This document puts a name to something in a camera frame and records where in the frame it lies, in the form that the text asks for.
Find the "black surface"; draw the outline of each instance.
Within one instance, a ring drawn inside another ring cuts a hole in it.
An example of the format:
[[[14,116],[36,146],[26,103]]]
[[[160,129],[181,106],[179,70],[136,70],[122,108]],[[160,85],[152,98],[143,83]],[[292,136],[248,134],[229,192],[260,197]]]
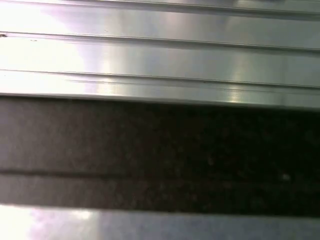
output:
[[[2,97],[0,202],[318,216],[319,145],[320,112]]]

